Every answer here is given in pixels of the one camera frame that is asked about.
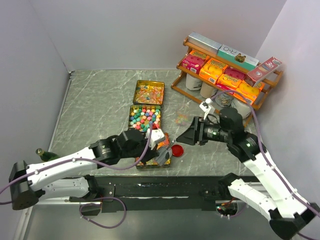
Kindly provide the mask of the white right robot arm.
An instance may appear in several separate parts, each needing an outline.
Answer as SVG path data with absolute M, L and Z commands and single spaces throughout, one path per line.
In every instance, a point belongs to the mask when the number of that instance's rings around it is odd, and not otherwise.
M 194 117 L 190 127 L 176 140 L 190 146 L 202 146 L 208 141 L 225 143 L 229 152 L 254 174 L 267 194 L 229 173 L 219 181 L 219 195 L 226 200 L 232 197 L 242 200 L 255 209 L 282 240 L 292 239 L 319 216 L 319 206 L 308 202 L 285 179 L 259 137 L 245 131 L 242 116 L 235 108 L 222 109 L 218 123 Z

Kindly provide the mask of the silver metal scoop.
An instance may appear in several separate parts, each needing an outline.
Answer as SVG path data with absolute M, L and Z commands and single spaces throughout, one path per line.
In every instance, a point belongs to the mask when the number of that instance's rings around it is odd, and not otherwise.
M 157 158 L 155 158 L 155 162 L 159 165 L 159 166 L 164 166 L 165 163 L 167 162 L 168 159 L 171 158 L 172 156 L 172 146 L 176 143 L 175 140 L 172 140 L 169 145 L 167 146 L 162 146 L 159 148 L 158 152 L 159 152 L 159 156 Z

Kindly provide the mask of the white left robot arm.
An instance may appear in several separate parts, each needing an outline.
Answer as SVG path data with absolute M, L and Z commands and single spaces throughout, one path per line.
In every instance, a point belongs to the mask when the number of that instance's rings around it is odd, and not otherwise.
M 102 167 L 115 170 L 116 164 L 127 158 L 137 158 L 138 162 L 145 163 L 159 155 L 158 143 L 165 139 L 161 129 L 148 129 L 142 133 L 131 128 L 55 160 L 36 164 L 16 162 L 9 175 L 12 209 L 27 209 L 39 201 L 59 197 L 94 201 L 99 195 L 95 178 L 74 179 L 75 174 Z

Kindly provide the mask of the gold tin of star candies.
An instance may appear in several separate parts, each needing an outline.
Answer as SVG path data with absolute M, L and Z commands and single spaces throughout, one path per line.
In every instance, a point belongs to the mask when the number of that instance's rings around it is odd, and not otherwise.
M 152 122 L 153 129 L 162 127 L 162 113 L 160 105 L 133 104 L 129 109 L 128 128 L 146 133 Z

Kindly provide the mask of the gold tin of stick candies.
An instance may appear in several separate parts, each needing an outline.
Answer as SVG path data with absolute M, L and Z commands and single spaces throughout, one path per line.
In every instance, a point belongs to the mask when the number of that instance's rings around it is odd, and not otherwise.
M 151 80 L 138 80 L 133 95 L 133 104 L 159 105 L 164 101 L 165 83 Z

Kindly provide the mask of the clear glass jar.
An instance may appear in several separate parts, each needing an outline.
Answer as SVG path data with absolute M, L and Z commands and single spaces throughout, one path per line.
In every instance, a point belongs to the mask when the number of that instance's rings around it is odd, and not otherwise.
M 174 123 L 177 126 L 187 126 L 190 123 L 190 120 L 190 112 L 188 107 L 180 106 L 176 108 L 174 114 Z

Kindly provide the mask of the gold tin of gummy candies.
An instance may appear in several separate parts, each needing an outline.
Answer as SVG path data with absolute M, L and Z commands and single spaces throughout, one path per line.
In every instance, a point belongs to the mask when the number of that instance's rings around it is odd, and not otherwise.
M 165 140 L 157 145 L 158 156 L 150 159 L 146 163 L 138 163 L 136 165 L 137 169 L 155 169 L 155 168 L 168 168 L 171 165 L 171 141 L 169 134 L 164 133 Z

